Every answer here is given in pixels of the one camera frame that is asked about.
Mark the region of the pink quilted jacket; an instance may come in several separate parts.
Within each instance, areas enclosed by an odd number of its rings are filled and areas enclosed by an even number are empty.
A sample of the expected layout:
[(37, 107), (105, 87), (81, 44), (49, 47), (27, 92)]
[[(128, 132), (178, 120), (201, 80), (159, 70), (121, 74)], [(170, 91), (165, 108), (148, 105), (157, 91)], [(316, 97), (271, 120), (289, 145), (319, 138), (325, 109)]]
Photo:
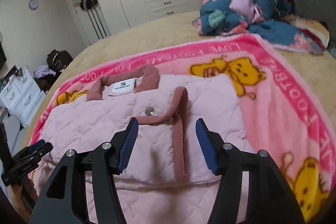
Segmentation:
[(69, 149), (91, 151), (139, 122), (127, 168), (114, 181), (128, 223), (206, 223), (219, 177), (207, 167), (195, 124), (250, 152), (239, 100), (226, 75), (161, 75), (153, 65), (56, 100), (41, 137), (53, 145), (33, 174), (38, 192)]

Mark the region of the white door with hangings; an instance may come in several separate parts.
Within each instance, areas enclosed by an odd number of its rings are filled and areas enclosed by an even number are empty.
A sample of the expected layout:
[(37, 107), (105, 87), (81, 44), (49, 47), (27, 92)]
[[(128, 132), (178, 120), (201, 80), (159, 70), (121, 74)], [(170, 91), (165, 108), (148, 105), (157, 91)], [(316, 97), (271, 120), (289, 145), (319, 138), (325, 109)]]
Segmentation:
[(84, 42), (89, 46), (111, 36), (98, 0), (66, 0)]

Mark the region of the purple clothes pile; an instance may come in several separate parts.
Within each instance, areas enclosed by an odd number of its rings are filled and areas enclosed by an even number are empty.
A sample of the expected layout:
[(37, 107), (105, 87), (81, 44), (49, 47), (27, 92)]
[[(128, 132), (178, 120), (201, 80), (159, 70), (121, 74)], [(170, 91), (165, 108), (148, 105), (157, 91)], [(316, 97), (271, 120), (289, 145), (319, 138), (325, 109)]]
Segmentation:
[(33, 79), (40, 79), (45, 76), (56, 76), (56, 72), (49, 68), (48, 65), (41, 65), (33, 72)]

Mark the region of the pink cartoon bear blanket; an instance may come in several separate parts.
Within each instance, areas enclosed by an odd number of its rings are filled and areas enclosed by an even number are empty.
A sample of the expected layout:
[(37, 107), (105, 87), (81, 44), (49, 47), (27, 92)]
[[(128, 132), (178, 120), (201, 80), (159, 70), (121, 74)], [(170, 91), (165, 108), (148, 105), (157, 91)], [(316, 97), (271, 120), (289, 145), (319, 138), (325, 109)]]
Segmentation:
[[(304, 223), (323, 211), (335, 188), (335, 131), (305, 80), (258, 35), (192, 42), (93, 67), (58, 88), (39, 118), (31, 141), (42, 139), (43, 126), (60, 96), (86, 88), (101, 77), (146, 65), (153, 65), (161, 75), (226, 75), (239, 100), (250, 153), (263, 149), (270, 154), (296, 197)], [(245, 172), (236, 223), (244, 223), (247, 194)], [(92, 196), (88, 198), (88, 213), (90, 223), (97, 223)]]

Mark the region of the round wall clock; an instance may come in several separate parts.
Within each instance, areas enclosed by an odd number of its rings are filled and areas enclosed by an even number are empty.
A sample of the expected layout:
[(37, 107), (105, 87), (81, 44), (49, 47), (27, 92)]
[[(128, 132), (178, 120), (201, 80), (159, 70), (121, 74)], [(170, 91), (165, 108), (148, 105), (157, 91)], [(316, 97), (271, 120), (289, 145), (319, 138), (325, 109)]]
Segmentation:
[(38, 0), (31, 0), (29, 1), (29, 9), (30, 10), (36, 10), (39, 6)]

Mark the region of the white plastic drawer unit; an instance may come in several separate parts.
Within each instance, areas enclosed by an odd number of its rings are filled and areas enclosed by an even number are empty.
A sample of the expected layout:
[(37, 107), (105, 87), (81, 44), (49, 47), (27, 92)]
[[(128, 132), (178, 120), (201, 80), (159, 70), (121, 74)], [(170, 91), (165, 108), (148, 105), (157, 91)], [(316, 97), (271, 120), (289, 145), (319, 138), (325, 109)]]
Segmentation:
[(1, 106), (28, 128), (46, 94), (27, 67), (21, 67), (1, 85)]

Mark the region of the blue floral duvet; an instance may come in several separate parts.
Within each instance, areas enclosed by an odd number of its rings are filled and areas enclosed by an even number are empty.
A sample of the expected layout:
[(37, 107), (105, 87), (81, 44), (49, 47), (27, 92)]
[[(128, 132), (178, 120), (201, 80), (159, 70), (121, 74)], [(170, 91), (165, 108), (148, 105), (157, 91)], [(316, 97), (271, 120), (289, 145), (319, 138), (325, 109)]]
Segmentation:
[(321, 54), (329, 43), (328, 30), (295, 15), (294, 0), (201, 0), (192, 24), (200, 36), (257, 34), (287, 51)]

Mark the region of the dark bag on floor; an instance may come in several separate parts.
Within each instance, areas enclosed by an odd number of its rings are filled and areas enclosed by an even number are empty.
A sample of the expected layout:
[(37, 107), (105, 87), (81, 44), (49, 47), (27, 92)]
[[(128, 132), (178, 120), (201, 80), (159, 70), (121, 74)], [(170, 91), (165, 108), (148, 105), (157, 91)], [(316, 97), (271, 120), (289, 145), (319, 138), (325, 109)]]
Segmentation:
[(56, 73), (63, 71), (74, 59), (67, 51), (53, 50), (47, 55), (49, 69)]

